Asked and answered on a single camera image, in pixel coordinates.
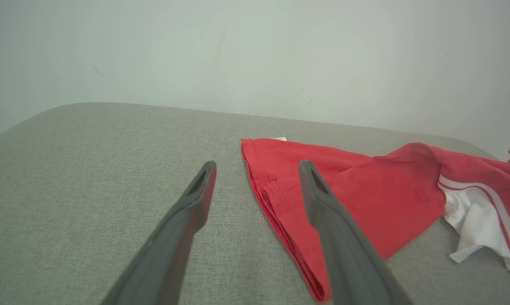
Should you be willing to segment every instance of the red and white shirt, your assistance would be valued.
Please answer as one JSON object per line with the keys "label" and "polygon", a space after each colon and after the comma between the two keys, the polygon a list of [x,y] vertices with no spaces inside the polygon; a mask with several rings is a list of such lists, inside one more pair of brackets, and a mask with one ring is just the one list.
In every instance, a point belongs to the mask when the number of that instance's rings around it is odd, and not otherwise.
{"label": "red and white shirt", "polygon": [[253,192],[297,262],[314,298],[331,298],[317,231],[303,206],[298,176],[311,160],[387,259],[444,216],[460,234],[450,257],[461,262],[490,247],[510,270],[510,164],[411,143],[369,157],[332,147],[242,139]]}

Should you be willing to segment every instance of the gray sofa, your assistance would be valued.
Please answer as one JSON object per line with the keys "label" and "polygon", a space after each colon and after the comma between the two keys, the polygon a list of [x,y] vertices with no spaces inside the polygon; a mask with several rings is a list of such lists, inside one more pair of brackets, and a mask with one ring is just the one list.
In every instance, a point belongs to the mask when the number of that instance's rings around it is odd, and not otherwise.
{"label": "gray sofa", "polygon": [[[0,304],[98,304],[200,166],[218,165],[180,303],[316,304],[264,217],[241,138],[287,137],[367,155],[412,141],[491,158],[446,137],[158,106],[82,103],[0,135]],[[443,220],[388,260],[418,304],[510,304],[510,274],[481,249],[461,264]]]}

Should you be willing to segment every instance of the white stripe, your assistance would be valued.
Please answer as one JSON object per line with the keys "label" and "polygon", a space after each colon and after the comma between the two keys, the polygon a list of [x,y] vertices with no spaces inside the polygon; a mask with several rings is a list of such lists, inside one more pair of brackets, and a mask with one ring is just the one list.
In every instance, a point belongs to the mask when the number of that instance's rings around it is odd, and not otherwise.
{"label": "white stripe", "polygon": [[501,222],[502,222],[503,226],[505,227],[505,231],[507,232],[507,236],[509,237],[509,241],[510,241],[510,217],[509,217],[509,213],[507,213],[507,210],[505,209],[505,205],[503,204],[503,201],[501,201],[501,198],[499,197],[499,195],[497,195],[497,193],[491,187],[489,187],[488,185],[485,185],[483,183],[461,183],[461,182],[456,182],[456,181],[452,181],[450,179],[447,179],[447,178],[443,177],[442,175],[439,176],[439,182],[442,183],[443,185],[446,185],[448,187],[452,187],[452,188],[455,188],[455,189],[465,189],[466,187],[476,186],[476,187],[479,187],[479,188],[484,189],[485,191],[487,191],[487,193],[489,193],[489,195],[493,199],[493,203],[495,204],[495,208],[497,210],[497,213],[499,214]]}
{"label": "white stripe", "polygon": [[[437,186],[446,195],[447,202],[445,203],[445,220],[450,223],[454,229],[456,229],[458,234],[460,234],[458,248],[455,253],[450,254],[450,258],[457,263],[460,263],[471,254],[470,250],[478,249],[473,248],[473,246],[489,247],[503,258],[505,267],[510,271],[510,243],[507,242],[507,239],[503,234],[501,218],[493,204],[493,201],[490,200],[489,195],[479,187],[468,187],[465,189],[454,190],[444,187],[441,183],[438,183]],[[473,227],[471,227],[471,222],[473,220],[470,218],[469,213],[473,204],[477,206],[475,209],[477,210],[477,218],[474,222],[477,224],[486,222],[485,224],[482,223],[483,228],[480,229],[483,230],[484,233],[472,230]],[[483,210],[483,216],[478,214],[479,208]],[[491,213],[491,210],[493,210],[493,216],[495,218],[488,216]],[[467,225],[468,228],[466,229],[466,232],[469,233],[467,233],[464,237],[462,233],[467,220],[469,220],[470,223]],[[487,233],[486,230],[488,228],[493,231],[491,233]]]}

